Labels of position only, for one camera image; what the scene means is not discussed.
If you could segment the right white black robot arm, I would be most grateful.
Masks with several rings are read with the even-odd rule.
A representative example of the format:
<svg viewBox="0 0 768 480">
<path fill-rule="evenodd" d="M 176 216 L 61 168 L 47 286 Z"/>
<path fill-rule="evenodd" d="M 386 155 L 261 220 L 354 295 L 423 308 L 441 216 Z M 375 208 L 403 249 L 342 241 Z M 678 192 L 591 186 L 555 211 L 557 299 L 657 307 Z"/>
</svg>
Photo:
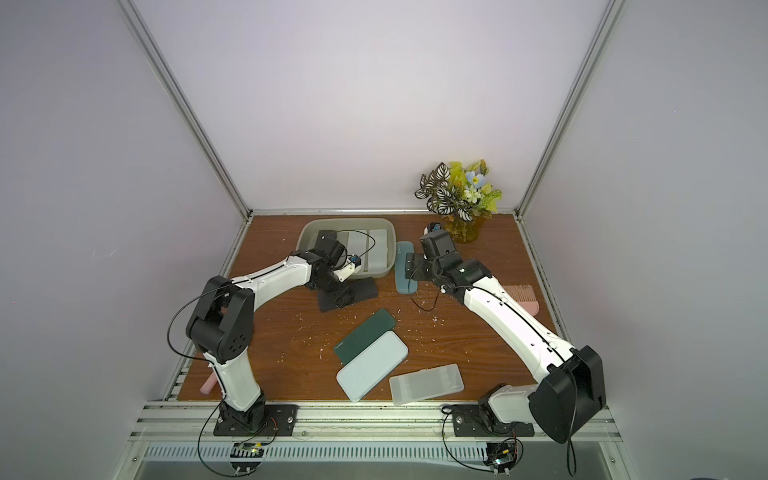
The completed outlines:
<svg viewBox="0 0 768 480">
<path fill-rule="evenodd" d="M 448 232 L 420 238 L 423 252 L 406 260 L 406 277 L 429 281 L 480 317 L 518 355 L 537 387 L 527 394 L 533 419 L 552 440 L 568 443 L 606 406 L 603 361 L 591 347 L 560 338 L 513 300 L 491 271 L 464 260 Z"/>
</svg>

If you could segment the grey-green plastic storage box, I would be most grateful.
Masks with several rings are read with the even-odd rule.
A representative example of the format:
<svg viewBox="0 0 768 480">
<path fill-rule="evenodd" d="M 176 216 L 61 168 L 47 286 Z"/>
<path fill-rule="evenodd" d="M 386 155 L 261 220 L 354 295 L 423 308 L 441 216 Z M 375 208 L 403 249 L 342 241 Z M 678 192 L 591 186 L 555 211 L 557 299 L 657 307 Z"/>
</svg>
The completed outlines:
<svg viewBox="0 0 768 480">
<path fill-rule="evenodd" d="M 394 266 L 396 232 L 387 219 L 333 217 L 314 220 L 302 229 L 296 248 L 313 248 L 321 231 L 334 231 L 337 240 L 346 247 L 346 253 L 361 258 L 361 269 L 351 279 L 381 278 Z"/>
</svg>

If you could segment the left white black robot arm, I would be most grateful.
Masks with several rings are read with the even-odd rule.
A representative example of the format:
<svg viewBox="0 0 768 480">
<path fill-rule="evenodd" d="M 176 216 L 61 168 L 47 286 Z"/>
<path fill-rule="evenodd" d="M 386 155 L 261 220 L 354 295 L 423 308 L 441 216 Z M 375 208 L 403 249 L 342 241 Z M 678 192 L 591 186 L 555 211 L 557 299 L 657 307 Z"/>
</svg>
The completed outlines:
<svg viewBox="0 0 768 480">
<path fill-rule="evenodd" d="M 186 335 L 207 361 L 222 391 L 220 415 L 251 431 L 265 421 L 265 395 L 248 357 L 256 310 L 300 286 L 318 290 L 345 307 L 355 293 L 351 277 L 362 259 L 346 252 L 334 236 L 321 238 L 310 250 L 294 251 L 255 273 L 211 278 L 197 300 Z"/>
</svg>

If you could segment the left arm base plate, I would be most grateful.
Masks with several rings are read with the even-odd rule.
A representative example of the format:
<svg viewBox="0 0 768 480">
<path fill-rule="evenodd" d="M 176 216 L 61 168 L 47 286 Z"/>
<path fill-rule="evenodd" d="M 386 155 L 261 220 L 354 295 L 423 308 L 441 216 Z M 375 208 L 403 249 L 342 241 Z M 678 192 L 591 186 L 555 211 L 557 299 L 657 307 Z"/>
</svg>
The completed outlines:
<svg viewBox="0 0 768 480">
<path fill-rule="evenodd" d="M 293 434 L 298 406 L 295 404 L 254 404 L 247 411 L 238 411 L 224 403 L 218 411 L 219 419 L 214 426 L 214 436 L 290 437 Z"/>
</svg>

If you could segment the dark grey pencil case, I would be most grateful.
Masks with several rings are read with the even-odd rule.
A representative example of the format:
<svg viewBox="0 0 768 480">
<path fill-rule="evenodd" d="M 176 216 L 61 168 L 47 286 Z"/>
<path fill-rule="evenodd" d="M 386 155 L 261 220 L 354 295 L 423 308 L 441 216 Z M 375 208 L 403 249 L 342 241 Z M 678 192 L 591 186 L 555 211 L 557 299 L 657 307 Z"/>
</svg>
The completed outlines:
<svg viewBox="0 0 768 480">
<path fill-rule="evenodd" d="M 377 297 L 378 288 L 374 278 L 342 282 L 329 291 L 319 291 L 317 295 L 318 307 L 321 312 L 343 309 Z"/>
<path fill-rule="evenodd" d="M 323 246 L 334 245 L 337 241 L 337 232 L 334 230 L 320 230 L 315 241 L 315 247 L 320 249 Z"/>
</svg>

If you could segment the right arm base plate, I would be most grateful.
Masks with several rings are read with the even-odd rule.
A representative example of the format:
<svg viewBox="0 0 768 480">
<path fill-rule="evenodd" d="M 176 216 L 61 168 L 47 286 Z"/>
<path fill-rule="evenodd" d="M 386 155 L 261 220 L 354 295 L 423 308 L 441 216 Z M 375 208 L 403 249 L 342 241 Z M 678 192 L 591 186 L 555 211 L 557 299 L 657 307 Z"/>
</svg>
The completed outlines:
<svg viewBox="0 0 768 480">
<path fill-rule="evenodd" d="M 453 404 L 442 408 L 448 416 L 456 437 L 533 437 L 532 423 L 499 420 L 489 407 L 478 404 Z"/>
</svg>

